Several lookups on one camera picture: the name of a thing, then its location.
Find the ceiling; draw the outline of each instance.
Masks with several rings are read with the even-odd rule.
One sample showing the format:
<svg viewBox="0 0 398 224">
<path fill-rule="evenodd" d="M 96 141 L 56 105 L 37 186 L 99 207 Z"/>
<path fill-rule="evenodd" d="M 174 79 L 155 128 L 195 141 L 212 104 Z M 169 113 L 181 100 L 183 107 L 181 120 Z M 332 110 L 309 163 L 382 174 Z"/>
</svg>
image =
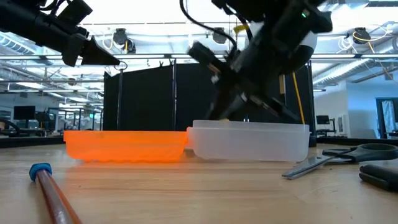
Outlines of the ceiling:
<svg viewBox="0 0 398 224">
<path fill-rule="evenodd" d="M 112 0 L 98 1 L 85 0 L 85 2 L 93 9 L 93 12 L 87 16 L 81 26 L 90 31 L 92 36 L 96 37 L 98 44 L 104 48 L 111 45 L 111 39 L 117 28 L 125 28 L 130 39 L 136 45 L 136 54 L 185 54 L 190 44 L 197 40 L 207 45 L 211 50 L 218 54 L 222 54 L 231 46 L 229 43 L 217 44 L 213 41 L 211 33 L 187 21 L 181 13 L 178 0 Z M 371 33 L 373 39 L 380 38 L 372 42 L 377 53 L 377 46 L 384 41 L 389 40 L 398 32 L 397 8 L 396 7 L 370 7 L 369 1 L 345 1 L 355 2 L 354 4 L 337 4 L 329 1 L 319 7 L 322 11 L 332 12 L 333 31 L 327 34 L 318 35 L 318 44 L 315 49 L 316 54 L 350 54 L 353 49 L 361 52 L 369 51 L 368 45 L 353 44 L 353 48 L 341 50 L 339 41 L 349 32 L 352 34 L 355 27 L 365 27 Z M 237 24 L 234 16 L 227 16 L 222 10 L 212 5 L 210 0 L 186 0 L 188 13 L 200 22 L 204 22 L 208 26 L 223 27 L 225 30 L 232 30 Z M 246 34 L 240 33 L 234 36 L 238 40 L 238 47 L 243 49 L 245 46 Z M 31 51 L 36 55 L 57 55 L 52 49 L 38 47 L 29 40 L 10 33 L 0 33 L 0 54 L 2 55 L 23 55 L 27 51 Z M 109 52 L 112 54 L 124 54 L 124 51 L 113 46 Z M 159 62 L 164 65 L 169 64 L 168 59 L 158 58 L 135 58 L 125 60 L 128 64 L 128 70 L 141 70 L 150 67 L 158 67 Z M 181 58 L 178 63 L 191 63 L 189 58 Z M 16 78 L 26 80 L 57 79 L 68 80 L 74 78 L 77 80 L 100 80 L 104 71 L 115 75 L 118 71 L 113 67 L 95 67 L 81 66 L 70 68 L 66 67 L 61 60 L 51 60 L 50 65 L 45 65 L 38 60 L 23 60 L 23 58 L 14 58 L 7 60 L 3 64 L 3 68 L 7 65 L 19 67 L 7 70 L 10 72 L 8 76 L 2 76 L 3 80 L 15 80 Z M 313 63 L 313 73 L 319 74 L 328 68 L 336 66 L 335 62 Z M 43 83 L 46 89 L 61 90 L 102 90 L 102 83 L 79 83 L 76 86 L 69 84 L 48 85 Z M 17 90 L 27 89 L 28 86 L 13 84 L 11 86 Z M 2 86 L 3 89 L 9 88 L 7 85 Z M 61 98 L 67 94 L 58 94 Z M 73 96 L 84 97 L 90 99 L 93 103 L 101 102 L 101 97 L 92 97 L 71 94 Z"/>
</svg>

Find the computer monitor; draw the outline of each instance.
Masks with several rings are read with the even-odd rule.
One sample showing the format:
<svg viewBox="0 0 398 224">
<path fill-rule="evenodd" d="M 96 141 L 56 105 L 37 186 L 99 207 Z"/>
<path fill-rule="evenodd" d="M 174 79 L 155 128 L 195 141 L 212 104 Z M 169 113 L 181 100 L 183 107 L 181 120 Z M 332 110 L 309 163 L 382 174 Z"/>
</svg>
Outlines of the computer monitor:
<svg viewBox="0 0 398 224">
<path fill-rule="evenodd" d="M 15 106 L 14 107 L 14 120 L 35 119 L 35 114 L 36 114 L 35 106 Z"/>
<path fill-rule="evenodd" d="M 330 124 L 328 115 L 317 115 L 317 124 Z"/>
</svg>

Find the black scissors handle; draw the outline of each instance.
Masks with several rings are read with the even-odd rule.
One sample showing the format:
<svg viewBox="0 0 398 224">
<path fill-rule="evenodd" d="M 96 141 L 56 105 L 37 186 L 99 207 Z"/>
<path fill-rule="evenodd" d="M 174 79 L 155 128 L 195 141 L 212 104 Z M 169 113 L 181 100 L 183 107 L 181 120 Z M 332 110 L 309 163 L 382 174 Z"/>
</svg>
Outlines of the black scissors handle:
<svg viewBox="0 0 398 224">
<path fill-rule="evenodd" d="M 348 162 L 381 161 L 398 158 L 398 147 L 389 144 L 362 144 L 351 149 L 328 149 L 324 156 L 350 159 Z"/>
</svg>

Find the scissors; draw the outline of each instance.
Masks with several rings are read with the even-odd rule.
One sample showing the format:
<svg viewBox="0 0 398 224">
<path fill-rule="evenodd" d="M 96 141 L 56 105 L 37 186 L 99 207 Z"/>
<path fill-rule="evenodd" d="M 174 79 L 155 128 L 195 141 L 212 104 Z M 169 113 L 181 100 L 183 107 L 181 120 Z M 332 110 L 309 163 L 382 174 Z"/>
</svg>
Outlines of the scissors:
<svg viewBox="0 0 398 224">
<path fill-rule="evenodd" d="M 302 161 L 282 177 L 289 180 L 299 178 L 327 162 L 358 163 L 398 158 L 398 147 L 389 144 L 362 144 L 351 149 L 325 149 L 321 156 L 313 156 Z"/>
</svg>

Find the desk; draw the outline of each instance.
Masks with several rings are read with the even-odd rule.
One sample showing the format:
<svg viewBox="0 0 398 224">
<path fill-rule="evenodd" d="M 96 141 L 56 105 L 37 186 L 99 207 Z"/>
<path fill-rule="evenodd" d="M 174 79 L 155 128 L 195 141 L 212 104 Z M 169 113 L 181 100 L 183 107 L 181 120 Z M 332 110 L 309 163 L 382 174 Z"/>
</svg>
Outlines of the desk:
<svg viewBox="0 0 398 224">
<path fill-rule="evenodd" d="M 319 146 L 311 154 L 331 146 Z M 0 223 L 48 223 L 28 170 L 49 162 L 83 223 L 397 223 L 398 194 L 361 183 L 359 165 L 325 166 L 297 180 L 289 162 L 100 164 L 64 145 L 0 149 Z M 374 162 L 398 168 L 398 161 Z"/>
</svg>

